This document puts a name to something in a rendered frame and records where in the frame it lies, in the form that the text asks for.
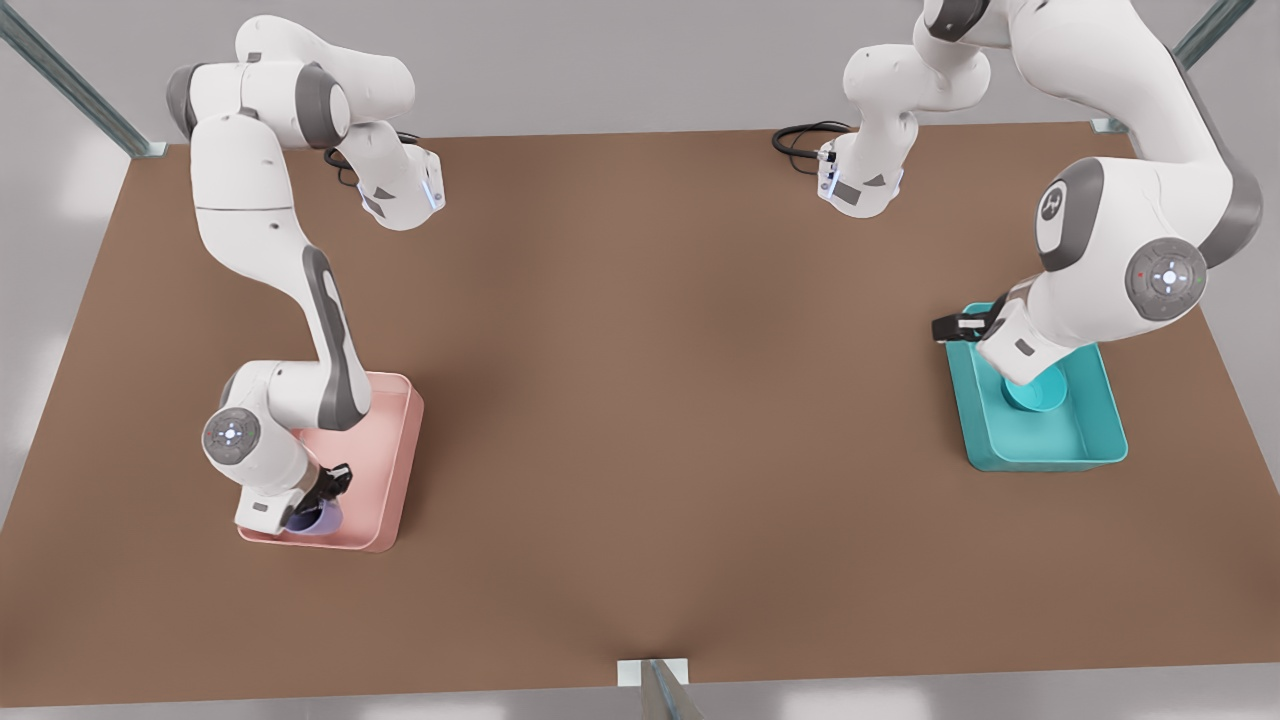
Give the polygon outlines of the purple cup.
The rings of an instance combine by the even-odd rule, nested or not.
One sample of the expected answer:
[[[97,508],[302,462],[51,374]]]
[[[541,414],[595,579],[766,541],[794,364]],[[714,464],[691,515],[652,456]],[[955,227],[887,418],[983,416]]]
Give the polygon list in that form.
[[[340,503],[335,498],[324,498],[305,511],[294,512],[285,530],[300,536],[329,536],[340,528],[342,521]]]

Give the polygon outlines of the teal bowl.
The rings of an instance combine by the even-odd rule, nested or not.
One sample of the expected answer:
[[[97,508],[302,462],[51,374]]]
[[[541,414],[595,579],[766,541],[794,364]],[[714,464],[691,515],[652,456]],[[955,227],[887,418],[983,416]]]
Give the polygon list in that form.
[[[1052,413],[1068,397],[1068,378],[1059,364],[1042,372],[1036,379],[1019,386],[1010,379],[1001,382],[1005,401],[1024,413]]]

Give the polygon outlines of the pink plastic box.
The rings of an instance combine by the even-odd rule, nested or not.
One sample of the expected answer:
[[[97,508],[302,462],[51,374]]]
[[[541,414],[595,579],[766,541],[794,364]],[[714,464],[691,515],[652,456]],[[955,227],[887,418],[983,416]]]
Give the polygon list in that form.
[[[291,532],[269,536],[241,528],[242,539],[367,553],[379,553],[394,544],[419,442],[422,398],[404,375],[383,372],[367,372],[366,375],[372,401],[358,425],[349,430],[292,430],[319,465],[349,466],[353,480],[338,498],[340,524],[325,536]]]

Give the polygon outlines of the teal plastic box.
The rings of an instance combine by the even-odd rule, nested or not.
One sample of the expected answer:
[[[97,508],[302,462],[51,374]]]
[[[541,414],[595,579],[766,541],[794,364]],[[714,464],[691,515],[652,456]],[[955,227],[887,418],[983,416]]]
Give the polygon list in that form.
[[[991,304],[970,304],[982,313]],[[1084,471],[1120,462],[1128,442],[1097,345],[1057,361],[1068,378],[1068,397],[1052,413],[1011,407],[1000,375],[977,343],[946,347],[963,441],[969,462],[980,471]]]

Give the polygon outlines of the silver frame post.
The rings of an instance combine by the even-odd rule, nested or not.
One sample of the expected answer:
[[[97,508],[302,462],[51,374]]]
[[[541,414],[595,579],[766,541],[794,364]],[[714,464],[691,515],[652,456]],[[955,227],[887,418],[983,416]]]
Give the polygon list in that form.
[[[0,38],[125,155],[165,155],[166,143],[150,141],[137,131],[8,0],[0,0]]]
[[[1213,0],[1172,47],[1184,69],[1199,61],[1258,0]]]
[[[640,692],[643,720],[707,720],[689,694],[686,659],[630,659],[616,664],[617,687]]]

